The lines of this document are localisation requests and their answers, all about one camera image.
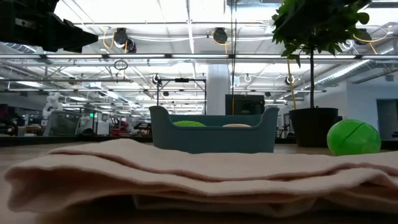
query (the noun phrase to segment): towel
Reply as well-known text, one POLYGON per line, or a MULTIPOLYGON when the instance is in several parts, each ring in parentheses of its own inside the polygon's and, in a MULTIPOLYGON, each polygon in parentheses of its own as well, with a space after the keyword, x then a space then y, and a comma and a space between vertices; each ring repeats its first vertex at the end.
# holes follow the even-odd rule
POLYGON ((10 167, 14 212, 130 195, 138 209, 268 217, 341 207, 398 213, 398 152, 355 156, 158 149, 129 139, 68 146, 10 167))

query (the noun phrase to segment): ball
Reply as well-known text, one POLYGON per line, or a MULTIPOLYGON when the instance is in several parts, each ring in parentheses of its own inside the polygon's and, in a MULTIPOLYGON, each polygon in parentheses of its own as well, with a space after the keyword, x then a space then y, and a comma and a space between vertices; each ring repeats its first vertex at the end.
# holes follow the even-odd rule
POLYGON ((335 156, 380 152, 378 131, 362 121, 347 119, 333 125, 327 136, 328 147, 335 156))
POLYGON ((181 127, 206 127, 206 125, 196 121, 176 121, 173 124, 181 127))

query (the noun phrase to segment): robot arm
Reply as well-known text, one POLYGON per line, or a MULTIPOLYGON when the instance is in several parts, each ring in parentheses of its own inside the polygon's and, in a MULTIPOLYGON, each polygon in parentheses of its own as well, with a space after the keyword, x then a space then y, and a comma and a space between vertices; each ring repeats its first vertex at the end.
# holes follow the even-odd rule
POLYGON ((45 106, 43 108, 42 126, 47 125, 47 121, 49 120, 49 117, 53 111, 55 111, 55 110, 62 111, 63 110, 62 103, 58 102, 58 99, 60 98, 60 96, 61 96, 60 93, 49 93, 49 96, 47 97, 47 103, 45 104, 45 106))

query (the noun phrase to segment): plastic bin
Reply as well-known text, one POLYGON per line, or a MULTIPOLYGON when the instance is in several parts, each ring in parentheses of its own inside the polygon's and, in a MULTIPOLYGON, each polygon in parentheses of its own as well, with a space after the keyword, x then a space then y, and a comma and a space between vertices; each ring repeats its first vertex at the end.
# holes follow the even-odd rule
POLYGON ((278 108, 262 115, 211 116, 169 115, 162 106, 149 108, 154 146, 192 154, 206 152, 274 152, 278 108), (197 121, 206 127, 179 127, 176 121, 197 121), (224 128, 226 124, 248 124, 251 128, 224 128))

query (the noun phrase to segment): white column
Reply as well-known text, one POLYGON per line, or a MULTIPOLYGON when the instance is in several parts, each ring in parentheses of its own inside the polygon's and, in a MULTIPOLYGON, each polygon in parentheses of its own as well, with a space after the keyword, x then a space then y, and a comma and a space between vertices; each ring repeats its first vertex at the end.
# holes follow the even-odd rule
POLYGON ((207 72, 207 115, 225 115, 225 95, 231 94, 228 65, 209 65, 207 72))

